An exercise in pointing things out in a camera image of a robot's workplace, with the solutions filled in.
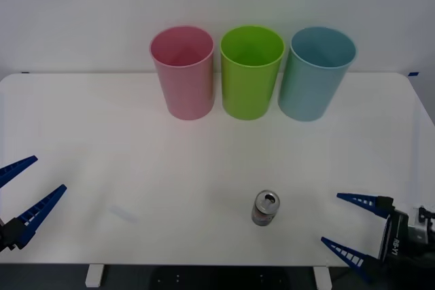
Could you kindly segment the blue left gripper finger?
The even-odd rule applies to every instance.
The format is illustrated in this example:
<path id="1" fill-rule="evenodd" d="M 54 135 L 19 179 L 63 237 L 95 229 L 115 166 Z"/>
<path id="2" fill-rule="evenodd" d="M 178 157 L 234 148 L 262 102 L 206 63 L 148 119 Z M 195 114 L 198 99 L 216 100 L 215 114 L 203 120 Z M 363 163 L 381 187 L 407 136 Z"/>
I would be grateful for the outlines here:
<path id="1" fill-rule="evenodd" d="M 0 187 L 3 187 L 9 183 L 13 178 L 27 169 L 30 165 L 34 164 L 36 161 L 38 161 L 36 156 L 30 156 L 0 168 Z"/>
<path id="2" fill-rule="evenodd" d="M 14 222 L 14 248 L 23 249 L 27 246 L 36 234 L 38 227 L 44 222 L 66 191 L 67 187 L 60 185 L 37 204 L 10 220 Z"/>

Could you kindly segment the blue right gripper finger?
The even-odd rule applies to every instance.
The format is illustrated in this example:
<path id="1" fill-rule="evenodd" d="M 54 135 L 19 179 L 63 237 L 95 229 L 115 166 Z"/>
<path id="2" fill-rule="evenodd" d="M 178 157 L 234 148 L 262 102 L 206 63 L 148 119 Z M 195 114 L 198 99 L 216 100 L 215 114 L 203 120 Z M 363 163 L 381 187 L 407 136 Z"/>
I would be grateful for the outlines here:
<path id="1" fill-rule="evenodd" d="M 321 241 L 367 283 L 376 283 L 385 278 L 383 265 L 385 236 L 382 237 L 378 258 L 343 246 L 326 237 L 321 237 Z"/>
<path id="2" fill-rule="evenodd" d="M 387 196 L 338 193 L 336 197 L 382 218 L 388 218 L 395 211 L 395 206 L 393 205 L 394 199 Z"/>

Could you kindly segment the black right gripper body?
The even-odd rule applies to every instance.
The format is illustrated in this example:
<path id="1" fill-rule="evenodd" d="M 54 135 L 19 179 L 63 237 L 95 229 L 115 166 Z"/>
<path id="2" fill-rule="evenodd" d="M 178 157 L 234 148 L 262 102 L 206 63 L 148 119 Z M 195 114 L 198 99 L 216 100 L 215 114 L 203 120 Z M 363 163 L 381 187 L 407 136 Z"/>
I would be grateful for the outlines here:
<path id="1" fill-rule="evenodd" d="M 434 280 L 434 213 L 395 211 L 387 220 L 383 259 L 387 280 Z"/>

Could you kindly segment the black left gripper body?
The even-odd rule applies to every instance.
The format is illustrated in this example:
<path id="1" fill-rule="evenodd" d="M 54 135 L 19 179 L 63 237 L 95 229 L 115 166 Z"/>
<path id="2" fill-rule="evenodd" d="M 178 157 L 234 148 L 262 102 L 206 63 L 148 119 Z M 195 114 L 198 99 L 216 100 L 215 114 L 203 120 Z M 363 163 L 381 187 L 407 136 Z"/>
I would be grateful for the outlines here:
<path id="1" fill-rule="evenodd" d="M 14 249 L 14 222 L 9 221 L 6 224 L 1 225 L 1 240 L 0 240 L 0 252 L 5 249 Z"/>

